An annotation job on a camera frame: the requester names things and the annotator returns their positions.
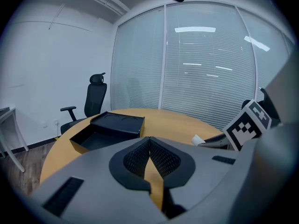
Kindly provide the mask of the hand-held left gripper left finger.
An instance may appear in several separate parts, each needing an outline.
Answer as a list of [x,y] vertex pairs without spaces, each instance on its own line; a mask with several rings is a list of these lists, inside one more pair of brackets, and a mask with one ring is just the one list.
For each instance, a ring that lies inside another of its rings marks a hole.
[[150,139],[143,138],[131,146],[115,153],[109,161],[113,178],[130,190],[151,191],[150,183],[144,179],[150,158]]

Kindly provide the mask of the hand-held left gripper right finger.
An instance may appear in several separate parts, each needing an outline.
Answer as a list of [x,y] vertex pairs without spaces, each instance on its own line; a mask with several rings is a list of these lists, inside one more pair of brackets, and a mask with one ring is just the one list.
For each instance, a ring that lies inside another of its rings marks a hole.
[[150,158],[164,182],[162,212],[172,219],[186,209],[174,203],[170,190],[185,186],[195,171],[195,161],[188,153],[155,137],[149,138],[149,151]]

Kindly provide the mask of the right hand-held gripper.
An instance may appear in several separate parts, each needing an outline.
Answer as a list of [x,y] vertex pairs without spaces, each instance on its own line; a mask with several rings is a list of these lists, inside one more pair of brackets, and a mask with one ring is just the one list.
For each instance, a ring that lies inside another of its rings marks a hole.
[[235,151],[240,151],[245,142],[260,137],[270,127],[270,116],[252,99],[224,127],[223,134],[206,139],[204,143],[198,144],[198,146],[222,148],[231,144]]

